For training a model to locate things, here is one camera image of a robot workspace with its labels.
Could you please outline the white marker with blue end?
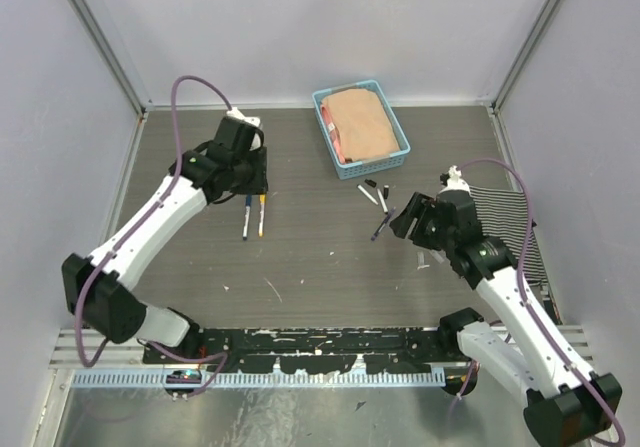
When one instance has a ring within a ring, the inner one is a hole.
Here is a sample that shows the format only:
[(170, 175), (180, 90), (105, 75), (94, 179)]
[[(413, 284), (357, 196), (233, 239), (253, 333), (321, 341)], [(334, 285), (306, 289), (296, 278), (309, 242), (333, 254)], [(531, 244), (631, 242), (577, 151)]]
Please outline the white marker with blue end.
[(247, 241), (249, 235), (249, 224), (250, 224), (250, 216), (251, 216), (251, 205), (252, 205), (252, 196), (247, 195), (245, 197), (244, 204), (244, 221), (242, 228), (242, 240)]

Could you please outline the white marker with yellow end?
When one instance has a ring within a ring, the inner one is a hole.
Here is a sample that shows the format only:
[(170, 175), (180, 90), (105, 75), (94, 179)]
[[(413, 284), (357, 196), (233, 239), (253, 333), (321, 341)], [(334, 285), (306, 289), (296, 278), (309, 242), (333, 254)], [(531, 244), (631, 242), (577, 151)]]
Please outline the white marker with yellow end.
[(266, 213), (266, 194), (261, 194), (259, 198), (259, 225), (258, 225), (258, 235), (260, 238), (264, 236), (265, 213)]

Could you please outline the purple pen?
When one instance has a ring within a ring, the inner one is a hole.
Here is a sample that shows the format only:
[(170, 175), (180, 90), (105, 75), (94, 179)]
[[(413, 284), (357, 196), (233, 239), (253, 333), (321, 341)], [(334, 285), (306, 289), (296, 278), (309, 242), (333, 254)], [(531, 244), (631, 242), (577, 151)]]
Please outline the purple pen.
[(375, 242), (376, 239), (380, 236), (380, 234), (382, 233), (382, 231), (384, 230), (384, 228), (389, 224), (389, 222), (391, 221), (391, 219), (394, 216), (396, 208), (393, 207), (389, 210), (388, 213), (385, 214), (384, 219), (381, 221), (380, 225), (375, 229), (375, 231), (373, 232), (373, 234), (370, 237), (370, 240), (372, 242)]

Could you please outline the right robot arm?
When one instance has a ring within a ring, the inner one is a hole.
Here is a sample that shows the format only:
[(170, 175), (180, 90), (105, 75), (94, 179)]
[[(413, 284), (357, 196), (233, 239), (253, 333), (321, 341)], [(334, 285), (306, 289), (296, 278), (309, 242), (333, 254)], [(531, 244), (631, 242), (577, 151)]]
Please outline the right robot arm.
[(509, 247), (484, 233), (468, 191), (445, 189), (436, 197), (416, 192), (390, 228), (416, 246), (444, 253), (498, 315), (513, 345), (466, 310), (441, 319), (440, 349), (451, 361), (479, 362), (520, 403), (539, 445), (572, 446), (612, 427), (621, 385), (612, 374), (596, 373), (563, 337)]

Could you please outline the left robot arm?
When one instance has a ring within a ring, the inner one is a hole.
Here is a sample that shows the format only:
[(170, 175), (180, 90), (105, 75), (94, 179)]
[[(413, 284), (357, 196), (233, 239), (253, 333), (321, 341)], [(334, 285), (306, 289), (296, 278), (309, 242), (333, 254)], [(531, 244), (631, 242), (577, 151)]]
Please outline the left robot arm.
[(133, 290), (165, 244), (207, 206), (232, 195), (265, 193), (266, 168), (260, 119), (228, 111), (214, 138), (185, 151), (118, 232), (88, 256), (72, 254), (63, 262), (69, 312), (114, 344), (139, 338), (164, 345), (178, 363), (194, 361), (201, 350), (194, 323), (139, 301)]

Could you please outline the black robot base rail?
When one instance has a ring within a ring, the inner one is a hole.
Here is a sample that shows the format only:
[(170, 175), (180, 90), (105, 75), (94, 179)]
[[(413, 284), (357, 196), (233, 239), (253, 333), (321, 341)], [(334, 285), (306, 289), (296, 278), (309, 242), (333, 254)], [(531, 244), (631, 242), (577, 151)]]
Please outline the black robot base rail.
[(227, 354), (224, 373), (248, 374), (344, 374), (359, 361), (368, 375), (417, 374), (470, 362), (423, 327), (205, 329), (180, 356), (202, 360), (219, 352)]

